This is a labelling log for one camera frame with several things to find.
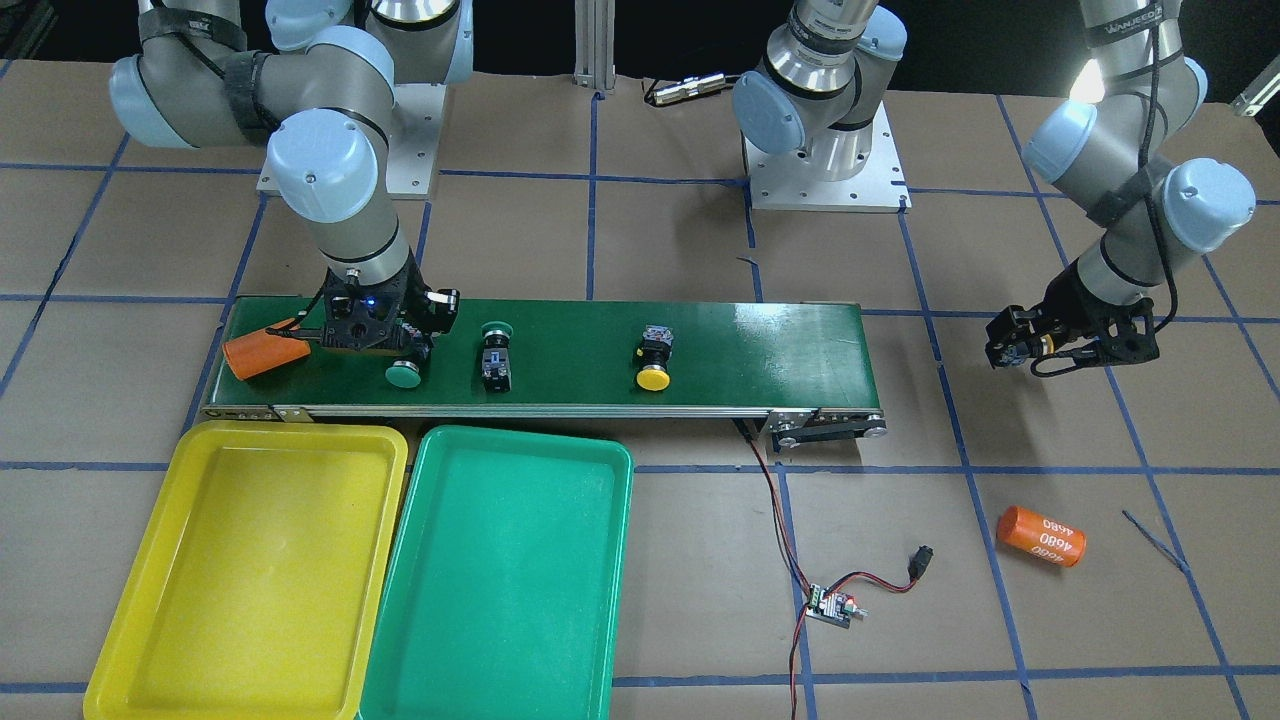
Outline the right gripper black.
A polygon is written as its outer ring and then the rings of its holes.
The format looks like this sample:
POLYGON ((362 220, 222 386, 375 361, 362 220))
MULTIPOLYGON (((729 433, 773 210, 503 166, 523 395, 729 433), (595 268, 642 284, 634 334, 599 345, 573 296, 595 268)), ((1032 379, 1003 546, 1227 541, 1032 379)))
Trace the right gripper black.
POLYGON ((387 356, 428 356, 451 332, 460 310, 457 290, 433 290, 410 258, 390 277, 362 284, 329 270, 321 290, 325 311, 320 346, 387 356))

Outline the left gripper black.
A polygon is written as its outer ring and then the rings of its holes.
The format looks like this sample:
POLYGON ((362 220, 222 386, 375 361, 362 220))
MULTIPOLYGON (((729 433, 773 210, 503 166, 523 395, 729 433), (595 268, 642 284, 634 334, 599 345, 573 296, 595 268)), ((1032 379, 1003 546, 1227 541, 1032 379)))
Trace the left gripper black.
POLYGON ((987 324, 986 356, 992 368, 1002 368, 997 354, 1004 343, 1050 334, 1055 351, 1029 361, 1032 375, 1043 375, 1038 365, 1057 359, 1069 359, 1071 365, 1048 375, 1151 363, 1160 357, 1152 309, 1151 299, 1108 304, 1084 287, 1078 272, 1065 270, 1053 278, 1039 304, 1029 309, 1010 305, 987 324))

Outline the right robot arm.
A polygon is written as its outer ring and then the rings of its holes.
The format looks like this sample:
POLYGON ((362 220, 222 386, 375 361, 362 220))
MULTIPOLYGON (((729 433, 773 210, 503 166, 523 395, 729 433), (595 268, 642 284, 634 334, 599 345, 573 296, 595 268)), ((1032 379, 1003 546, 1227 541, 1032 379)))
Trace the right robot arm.
POLYGON ((141 50, 109 94, 133 140, 156 149, 257 146, 326 270, 323 319, 266 331, 279 345, 425 359, 451 331, 453 290, 433 290, 387 183, 401 85, 474 68, 468 1, 270 1, 271 51, 250 46, 237 1, 142 1, 141 50))

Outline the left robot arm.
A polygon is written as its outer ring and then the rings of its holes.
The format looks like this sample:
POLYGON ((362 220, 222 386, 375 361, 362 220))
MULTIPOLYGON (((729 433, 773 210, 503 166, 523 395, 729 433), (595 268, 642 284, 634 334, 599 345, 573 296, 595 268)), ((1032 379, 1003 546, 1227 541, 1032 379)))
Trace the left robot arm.
MULTIPOLYGON (((1211 158, 1171 163, 1158 149, 1204 101, 1207 77, 1181 47, 1176 1, 1083 1, 1085 41, 1103 72, 1097 102, 1068 100, 1021 158, 1102 236, 1032 307, 986 327, 993 368, 1066 360, 1068 372, 1148 363, 1175 318, 1175 274, 1254 213, 1251 182, 1211 158)), ((733 88, 745 141, 796 156, 815 179, 855 176, 902 59, 905 24, 876 1, 796 1, 759 64, 733 88)))

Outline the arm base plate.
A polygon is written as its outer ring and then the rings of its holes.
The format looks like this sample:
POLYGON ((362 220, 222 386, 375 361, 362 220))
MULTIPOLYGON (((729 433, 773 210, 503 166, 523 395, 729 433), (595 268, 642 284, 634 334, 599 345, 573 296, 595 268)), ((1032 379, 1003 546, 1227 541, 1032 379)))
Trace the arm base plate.
POLYGON ((812 147, 768 154, 742 141, 756 210, 897 213, 911 208, 883 105, 860 129, 826 129, 812 147))
POLYGON ((269 108, 287 114, 269 140, 259 190, 325 220, 349 217, 375 193, 429 199, 445 95, 443 85, 381 79, 269 88, 269 108))

